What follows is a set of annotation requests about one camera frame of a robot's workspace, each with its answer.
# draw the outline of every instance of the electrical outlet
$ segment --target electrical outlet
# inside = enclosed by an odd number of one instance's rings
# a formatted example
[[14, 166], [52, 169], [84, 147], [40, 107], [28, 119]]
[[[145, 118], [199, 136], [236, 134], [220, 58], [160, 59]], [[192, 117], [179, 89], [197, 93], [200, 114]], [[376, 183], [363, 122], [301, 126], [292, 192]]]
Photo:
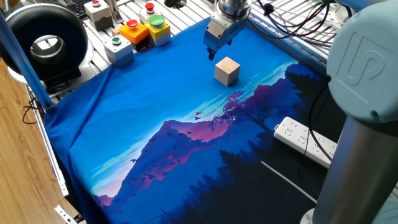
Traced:
[[[313, 133], [322, 148], [329, 154], [330, 157], [333, 158], [336, 152], [337, 144], [315, 131]], [[275, 127], [274, 137], [286, 145], [294, 148], [298, 152], [305, 154], [308, 158], [314, 160], [323, 167], [329, 168], [329, 159], [315, 143], [315, 140], [312, 138], [311, 134], [308, 134], [308, 127], [299, 123], [298, 121], [295, 121], [290, 117], [286, 117]]]

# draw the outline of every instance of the red button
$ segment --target red button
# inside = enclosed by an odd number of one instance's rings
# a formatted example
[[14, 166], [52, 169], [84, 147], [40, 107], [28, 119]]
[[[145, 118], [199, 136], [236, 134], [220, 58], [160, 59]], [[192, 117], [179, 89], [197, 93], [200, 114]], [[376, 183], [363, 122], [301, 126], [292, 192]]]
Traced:
[[135, 19], [131, 19], [131, 20], [127, 21], [127, 26], [128, 27], [134, 28], [137, 25], [138, 25], [138, 22]]
[[147, 4], [145, 5], [145, 8], [147, 8], [147, 10], [151, 12], [151, 11], [154, 10], [155, 5], [154, 5], [154, 3], [147, 3]]
[[100, 6], [100, 2], [99, 2], [99, 1], [93, 1], [92, 3], [93, 3], [93, 6], [94, 6], [94, 7]]

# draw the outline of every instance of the bird silhouette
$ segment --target bird silhouette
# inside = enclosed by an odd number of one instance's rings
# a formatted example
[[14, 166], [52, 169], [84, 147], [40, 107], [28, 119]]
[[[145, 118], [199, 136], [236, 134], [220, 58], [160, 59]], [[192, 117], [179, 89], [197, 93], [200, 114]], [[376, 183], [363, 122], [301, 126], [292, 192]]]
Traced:
[[156, 177], [155, 175], [152, 175], [152, 174], [145, 174], [145, 176], [148, 176], [149, 180], [152, 180], [153, 178]]

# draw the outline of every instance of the wooden floor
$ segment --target wooden floor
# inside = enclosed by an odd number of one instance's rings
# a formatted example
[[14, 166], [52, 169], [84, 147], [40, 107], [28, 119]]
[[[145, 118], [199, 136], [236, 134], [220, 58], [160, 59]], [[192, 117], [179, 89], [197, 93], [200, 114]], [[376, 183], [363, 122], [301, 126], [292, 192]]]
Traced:
[[[37, 124], [22, 122], [28, 102], [0, 59], [0, 223], [65, 223], [56, 205], [77, 212], [62, 197]], [[26, 120], [35, 121], [33, 112]]]

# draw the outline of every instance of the purple mountain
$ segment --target purple mountain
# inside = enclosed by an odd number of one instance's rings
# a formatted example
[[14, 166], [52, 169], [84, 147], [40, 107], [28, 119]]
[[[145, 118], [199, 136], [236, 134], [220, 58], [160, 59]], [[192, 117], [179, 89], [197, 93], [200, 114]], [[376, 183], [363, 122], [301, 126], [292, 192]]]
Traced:
[[121, 212], [123, 204], [148, 188], [153, 180], [163, 180], [173, 168], [186, 163], [192, 152], [213, 147], [222, 141], [220, 136], [228, 126], [227, 122], [219, 121], [165, 121], [142, 149], [141, 156], [123, 180], [118, 194], [111, 205], [105, 208], [106, 212]]
[[107, 195], [97, 196], [94, 195], [95, 200], [98, 202], [100, 207], [109, 206], [113, 200], [113, 197], [108, 197]]

